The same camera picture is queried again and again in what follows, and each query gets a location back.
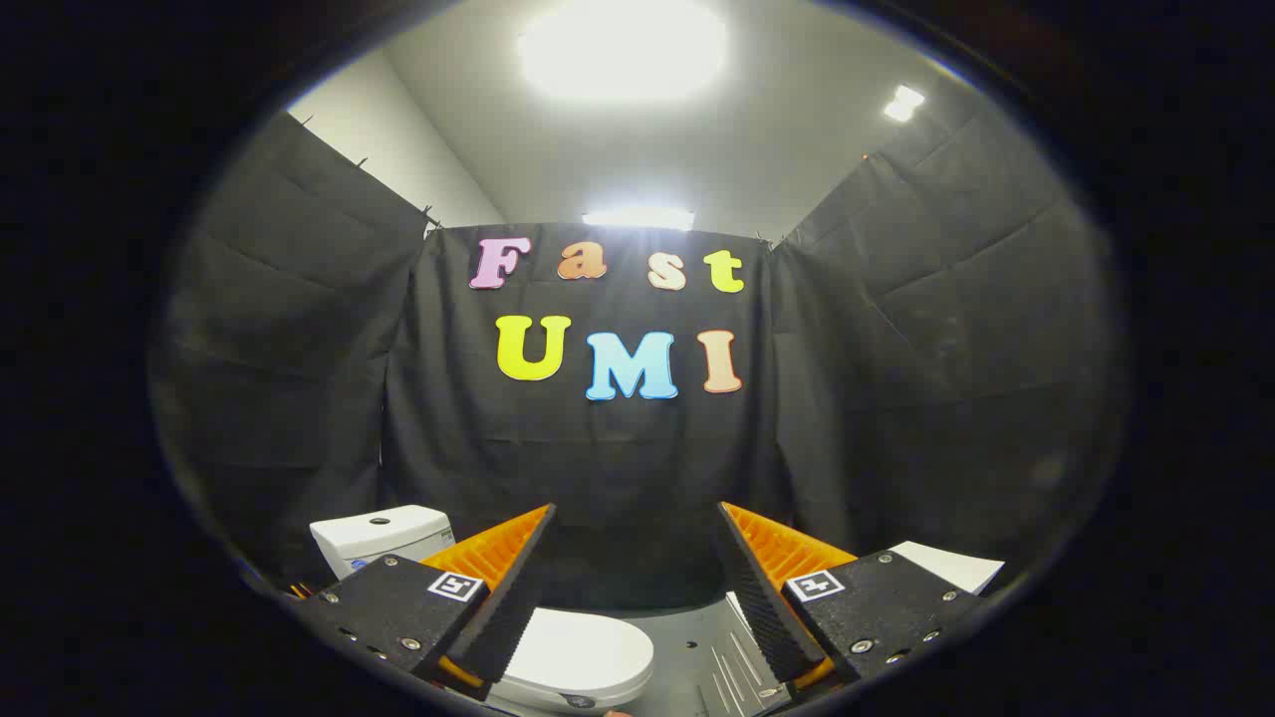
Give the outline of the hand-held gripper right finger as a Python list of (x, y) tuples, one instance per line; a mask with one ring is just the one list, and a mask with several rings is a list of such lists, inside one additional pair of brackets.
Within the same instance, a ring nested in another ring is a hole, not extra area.
[(896, 671), (979, 607), (978, 592), (898, 550), (856, 558), (727, 501), (717, 514), (727, 586), (770, 671), (793, 690)]

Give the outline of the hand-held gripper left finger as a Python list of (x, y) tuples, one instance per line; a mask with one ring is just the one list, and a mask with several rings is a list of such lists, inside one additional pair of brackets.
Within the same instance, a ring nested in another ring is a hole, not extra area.
[(296, 600), (295, 617), (348, 656), (482, 702), (539, 603), (536, 549), (556, 513), (544, 504), (425, 560), (374, 558)]

